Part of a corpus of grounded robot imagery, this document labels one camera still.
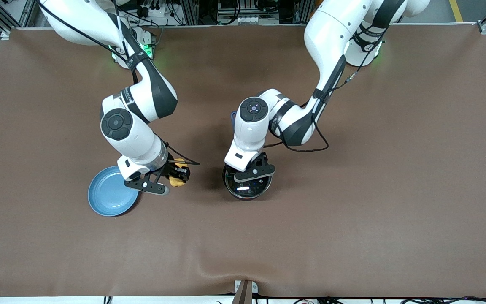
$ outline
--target blue plate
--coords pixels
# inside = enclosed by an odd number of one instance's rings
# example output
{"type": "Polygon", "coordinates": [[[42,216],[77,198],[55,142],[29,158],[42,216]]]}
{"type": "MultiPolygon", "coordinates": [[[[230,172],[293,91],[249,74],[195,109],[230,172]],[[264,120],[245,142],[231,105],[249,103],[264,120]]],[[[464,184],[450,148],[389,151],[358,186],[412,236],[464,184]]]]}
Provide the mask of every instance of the blue plate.
{"type": "Polygon", "coordinates": [[[117,216],[129,210],[139,191],[125,186],[124,182],[117,166],[99,172],[87,192],[91,209],[102,216],[117,216]]]}

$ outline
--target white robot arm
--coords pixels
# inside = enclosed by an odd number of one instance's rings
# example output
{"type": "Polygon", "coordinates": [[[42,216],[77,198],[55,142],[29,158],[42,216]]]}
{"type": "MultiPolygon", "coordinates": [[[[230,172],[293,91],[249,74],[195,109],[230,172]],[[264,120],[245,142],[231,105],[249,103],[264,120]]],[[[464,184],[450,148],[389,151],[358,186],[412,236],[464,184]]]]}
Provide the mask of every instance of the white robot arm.
{"type": "Polygon", "coordinates": [[[165,143],[147,126],[172,114],[178,100],[172,85],[135,39],[135,31],[143,30],[132,29],[126,20],[106,13],[94,0],[40,0],[40,3],[46,19],[62,38],[78,44],[94,44],[52,14],[100,43],[127,50],[129,58],[126,58],[126,65],[131,70],[136,69],[142,77],[139,83],[105,98],[100,110],[102,133],[122,154],[117,163],[126,185],[166,195],[168,188],[157,183],[158,177],[171,176],[186,182],[189,168],[177,167],[173,162],[168,164],[168,160],[173,158],[165,143]],[[149,181],[151,173],[157,175],[154,182],[149,181]]]}
{"type": "Polygon", "coordinates": [[[418,14],[428,2],[325,0],[305,28],[305,46],[320,72],[312,97],[301,108],[281,92],[269,89],[241,103],[235,116],[234,139],[224,158],[224,185],[230,193],[236,198],[251,200],[265,192],[275,172],[263,152],[267,130],[286,146],[305,144],[314,133],[346,63],[356,66],[370,63],[378,53],[377,41],[390,23],[407,10],[407,15],[418,14]],[[383,29],[375,34],[371,32],[374,27],[383,29]],[[363,43],[371,47],[360,47],[363,43]]]}

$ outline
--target yellow object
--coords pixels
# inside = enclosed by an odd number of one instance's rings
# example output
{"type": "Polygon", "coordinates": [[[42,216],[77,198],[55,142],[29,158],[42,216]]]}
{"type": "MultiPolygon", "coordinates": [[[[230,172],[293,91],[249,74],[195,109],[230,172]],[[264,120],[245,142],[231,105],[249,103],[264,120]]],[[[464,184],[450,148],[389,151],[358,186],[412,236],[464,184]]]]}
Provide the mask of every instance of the yellow object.
{"type": "Polygon", "coordinates": [[[455,16],[455,21],[464,22],[462,20],[461,11],[459,10],[457,0],[449,0],[449,4],[451,5],[451,10],[453,10],[453,16],[455,16]]]}
{"type": "MultiPolygon", "coordinates": [[[[183,158],[176,158],[174,161],[184,162],[185,160],[183,158]]],[[[175,165],[182,168],[184,164],[175,163],[175,165]]],[[[175,177],[170,176],[169,180],[170,180],[170,185],[172,185],[172,187],[181,187],[182,185],[185,184],[181,179],[176,179],[175,177]]]]}

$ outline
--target black disc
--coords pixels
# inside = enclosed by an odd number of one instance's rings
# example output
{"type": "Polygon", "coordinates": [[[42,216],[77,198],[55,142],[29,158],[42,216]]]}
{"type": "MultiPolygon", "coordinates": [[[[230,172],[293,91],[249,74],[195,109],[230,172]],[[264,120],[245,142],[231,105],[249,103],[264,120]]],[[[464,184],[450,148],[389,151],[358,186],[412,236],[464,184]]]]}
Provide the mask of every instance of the black disc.
{"type": "Polygon", "coordinates": [[[234,175],[237,171],[230,167],[224,166],[222,171],[222,180],[224,186],[232,196],[239,200],[250,201],[258,196],[264,194],[271,185],[272,176],[262,177],[260,179],[252,179],[243,183],[238,183],[234,180],[234,175]]]}

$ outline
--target brown table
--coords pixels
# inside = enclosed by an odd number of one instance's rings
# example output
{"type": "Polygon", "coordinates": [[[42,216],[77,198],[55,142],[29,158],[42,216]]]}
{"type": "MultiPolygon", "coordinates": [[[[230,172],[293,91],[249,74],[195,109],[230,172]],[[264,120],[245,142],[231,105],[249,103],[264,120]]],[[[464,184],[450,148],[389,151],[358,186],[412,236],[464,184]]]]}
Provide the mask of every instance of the brown table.
{"type": "MultiPolygon", "coordinates": [[[[119,157],[98,112],[129,72],[99,47],[12,31],[0,42],[0,296],[219,294],[237,279],[265,296],[486,296],[486,36],[475,26],[392,27],[320,120],[329,150],[270,148],[263,197],[224,189],[241,100],[312,94],[303,29],[166,29],[155,62],[180,101],[151,127],[202,165],[113,218],[91,210],[87,187],[119,157]]],[[[308,147],[321,145],[315,134],[308,147]]]]}

